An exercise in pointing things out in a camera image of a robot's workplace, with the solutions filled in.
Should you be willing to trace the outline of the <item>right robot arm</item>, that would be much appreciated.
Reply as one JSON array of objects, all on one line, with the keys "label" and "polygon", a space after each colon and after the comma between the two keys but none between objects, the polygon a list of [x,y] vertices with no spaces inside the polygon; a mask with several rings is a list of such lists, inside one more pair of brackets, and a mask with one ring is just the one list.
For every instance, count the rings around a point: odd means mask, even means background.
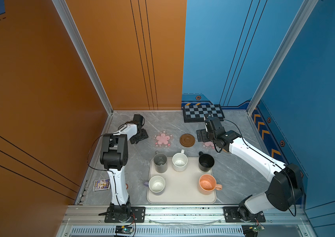
[{"label": "right robot arm", "polygon": [[300,168],[285,164],[249,144],[235,131],[200,129],[196,131],[199,142],[212,142],[214,146],[243,159],[269,182],[265,192],[250,195],[239,203],[238,218],[243,222],[257,219],[268,209],[290,210],[305,194]]}]

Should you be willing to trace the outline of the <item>brown wooden round coaster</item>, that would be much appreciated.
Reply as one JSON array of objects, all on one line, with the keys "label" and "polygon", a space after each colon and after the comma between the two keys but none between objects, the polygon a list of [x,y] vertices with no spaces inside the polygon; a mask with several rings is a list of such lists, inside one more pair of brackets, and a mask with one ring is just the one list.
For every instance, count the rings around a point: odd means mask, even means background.
[{"label": "brown wooden round coaster", "polygon": [[186,133],[181,135],[179,142],[183,147],[192,147],[195,144],[195,137]]}]

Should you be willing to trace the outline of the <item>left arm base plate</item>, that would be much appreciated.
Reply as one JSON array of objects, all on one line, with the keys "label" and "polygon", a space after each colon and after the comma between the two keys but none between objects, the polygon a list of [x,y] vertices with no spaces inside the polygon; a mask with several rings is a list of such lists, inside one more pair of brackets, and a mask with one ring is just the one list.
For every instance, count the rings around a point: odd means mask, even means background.
[{"label": "left arm base plate", "polygon": [[138,223],[143,223],[145,220],[146,208],[143,206],[131,206],[125,209],[112,205],[107,208],[106,217],[104,219],[105,223],[131,223],[135,221]]}]

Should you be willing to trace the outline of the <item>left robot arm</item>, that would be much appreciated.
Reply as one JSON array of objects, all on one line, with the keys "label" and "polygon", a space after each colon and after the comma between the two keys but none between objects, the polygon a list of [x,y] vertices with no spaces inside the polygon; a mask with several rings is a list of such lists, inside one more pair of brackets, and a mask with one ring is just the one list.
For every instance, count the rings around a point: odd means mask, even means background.
[{"label": "left robot arm", "polygon": [[130,196],[125,182],[125,166],[128,162],[128,142],[136,144],[148,138],[142,122],[129,121],[114,133],[102,135],[100,163],[108,173],[112,199],[107,214],[128,219],[131,215]]}]

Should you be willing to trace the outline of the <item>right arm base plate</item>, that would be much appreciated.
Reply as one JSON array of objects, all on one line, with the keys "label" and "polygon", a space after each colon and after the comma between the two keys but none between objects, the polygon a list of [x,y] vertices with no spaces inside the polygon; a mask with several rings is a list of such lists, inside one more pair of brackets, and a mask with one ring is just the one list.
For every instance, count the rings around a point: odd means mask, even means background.
[{"label": "right arm base plate", "polygon": [[265,215],[261,211],[257,214],[250,213],[247,209],[239,206],[225,206],[223,207],[223,215],[227,223],[237,222],[266,222]]}]

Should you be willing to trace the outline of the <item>pink flower coaster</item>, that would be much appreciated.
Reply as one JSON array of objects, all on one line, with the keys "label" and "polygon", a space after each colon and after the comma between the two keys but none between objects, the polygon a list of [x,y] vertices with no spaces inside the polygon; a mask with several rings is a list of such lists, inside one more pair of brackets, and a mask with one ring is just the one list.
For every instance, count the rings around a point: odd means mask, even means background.
[{"label": "pink flower coaster", "polygon": [[213,142],[204,142],[204,143],[203,143],[203,148],[214,150],[214,149],[215,149],[215,146],[214,146]]},{"label": "pink flower coaster", "polygon": [[157,148],[170,148],[173,140],[173,135],[167,133],[165,130],[153,136],[154,145]]}]

